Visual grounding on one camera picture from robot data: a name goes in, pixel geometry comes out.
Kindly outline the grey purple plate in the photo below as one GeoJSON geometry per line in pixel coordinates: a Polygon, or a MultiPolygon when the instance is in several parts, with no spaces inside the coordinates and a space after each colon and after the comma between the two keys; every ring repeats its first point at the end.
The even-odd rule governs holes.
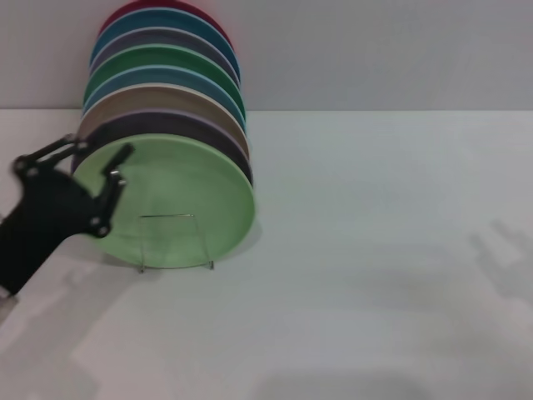
{"type": "Polygon", "coordinates": [[[241,87],[241,79],[238,77],[236,69],[213,44],[196,34],[181,29],[164,27],[134,29],[115,37],[97,51],[89,64],[89,74],[92,74],[112,55],[127,48],[141,45],[172,45],[192,50],[215,62],[231,77],[239,88],[241,87]]]}

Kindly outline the dark green plate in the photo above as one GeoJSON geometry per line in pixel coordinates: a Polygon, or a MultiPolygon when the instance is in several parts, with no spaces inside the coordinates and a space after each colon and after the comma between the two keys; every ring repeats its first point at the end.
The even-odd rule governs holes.
{"type": "Polygon", "coordinates": [[[150,65],[185,68],[211,79],[230,96],[243,118],[246,118],[240,88],[226,71],[198,52],[172,45],[140,45],[112,55],[90,74],[83,95],[83,105],[87,104],[90,96],[109,78],[131,68],[150,65]]]}

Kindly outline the clear acrylic plate rack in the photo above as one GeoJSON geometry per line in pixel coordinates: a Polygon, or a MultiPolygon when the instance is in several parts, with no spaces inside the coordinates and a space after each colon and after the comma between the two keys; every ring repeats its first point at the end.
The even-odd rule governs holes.
{"type": "Polygon", "coordinates": [[[139,273],[148,269],[214,268],[206,235],[194,214],[141,215],[137,224],[139,273]]]}

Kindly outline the beige plate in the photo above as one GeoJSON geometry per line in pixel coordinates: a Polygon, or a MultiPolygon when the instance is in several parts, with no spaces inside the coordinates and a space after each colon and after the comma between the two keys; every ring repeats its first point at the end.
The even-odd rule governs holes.
{"type": "Polygon", "coordinates": [[[111,118],[143,109],[181,111],[204,118],[228,132],[250,155],[245,129],[218,101],[197,90],[165,83],[132,85],[97,100],[82,115],[77,136],[86,138],[111,118]]]}

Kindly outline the light blue plate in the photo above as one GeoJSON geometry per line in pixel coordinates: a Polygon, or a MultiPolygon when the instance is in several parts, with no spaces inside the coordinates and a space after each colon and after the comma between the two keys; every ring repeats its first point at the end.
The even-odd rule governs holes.
{"type": "Polygon", "coordinates": [[[237,101],[230,93],[209,77],[182,67],[142,66],[115,74],[98,84],[90,93],[84,101],[82,115],[108,94],[121,88],[145,83],[172,84],[200,92],[221,104],[237,120],[242,130],[247,132],[246,113],[238,107],[237,101]]]}

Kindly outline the light green plate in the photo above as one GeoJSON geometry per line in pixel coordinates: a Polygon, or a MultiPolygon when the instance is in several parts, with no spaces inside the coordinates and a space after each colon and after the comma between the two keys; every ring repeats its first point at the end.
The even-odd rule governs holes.
{"type": "Polygon", "coordinates": [[[200,198],[127,200],[124,189],[112,217],[112,230],[97,245],[115,258],[140,264],[137,219],[141,215],[190,213],[206,235],[212,261],[231,253],[249,233],[256,215],[254,196],[248,202],[213,195],[200,198]]]}

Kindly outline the teal blue plate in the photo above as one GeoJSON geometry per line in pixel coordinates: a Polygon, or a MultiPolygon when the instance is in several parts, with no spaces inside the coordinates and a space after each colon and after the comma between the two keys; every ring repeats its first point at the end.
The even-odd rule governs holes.
{"type": "Polygon", "coordinates": [[[111,40],[132,30],[141,28],[175,28],[193,33],[207,40],[226,58],[241,81],[241,69],[237,56],[228,39],[212,24],[206,22],[192,13],[169,7],[148,7],[132,11],[119,17],[98,34],[94,44],[89,64],[92,65],[95,57],[108,45],[111,40]]]}

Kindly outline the crimson plate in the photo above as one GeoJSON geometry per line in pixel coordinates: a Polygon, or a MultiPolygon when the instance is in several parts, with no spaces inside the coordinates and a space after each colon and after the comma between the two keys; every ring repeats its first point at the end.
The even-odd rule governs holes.
{"type": "Polygon", "coordinates": [[[213,17],[211,17],[209,14],[207,14],[205,11],[203,11],[199,7],[196,7],[188,2],[183,2],[182,0],[133,0],[132,2],[128,2],[122,5],[117,10],[115,10],[105,20],[105,22],[99,29],[98,36],[100,36],[103,33],[103,31],[108,26],[110,26],[113,22],[115,22],[116,20],[125,16],[128,13],[132,13],[138,10],[143,10],[145,8],[164,8],[164,7],[174,8],[174,9],[195,15],[196,17],[199,17],[205,22],[211,24],[228,41],[230,46],[233,47],[231,39],[227,36],[222,26],[213,17]]]}

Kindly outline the lilac plate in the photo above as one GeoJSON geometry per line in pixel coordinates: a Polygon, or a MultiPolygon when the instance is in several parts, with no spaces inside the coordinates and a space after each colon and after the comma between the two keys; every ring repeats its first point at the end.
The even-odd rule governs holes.
{"type": "Polygon", "coordinates": [[[106,185],[106,166],[122,148],[133,150],[116,166],[126,199],[202,198],[248,202],[252,169],[242,147],[223,128],[186,112],[141,110],[98,125],[72,157],[71,174],[91,194],[106,185]]]}

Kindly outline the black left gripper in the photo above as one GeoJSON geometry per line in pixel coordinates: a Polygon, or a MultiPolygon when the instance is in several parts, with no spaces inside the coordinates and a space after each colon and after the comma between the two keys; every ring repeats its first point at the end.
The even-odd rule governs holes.
{"type": "Polygon", "coordinates": [[[54,169],[63,159],[87,150],[87,142],[68,134],[12,162],[12,172],[21,176],[22,197],[0,222],[0,288],[9,295],[18,294],[67,238],[90,230],[95,238],[104,238],[111,232],[112,215],[127,184],[119,167],[134,147],[123,145],[107,162],[101,171],[105,182],[94,200],[54,169]]]}

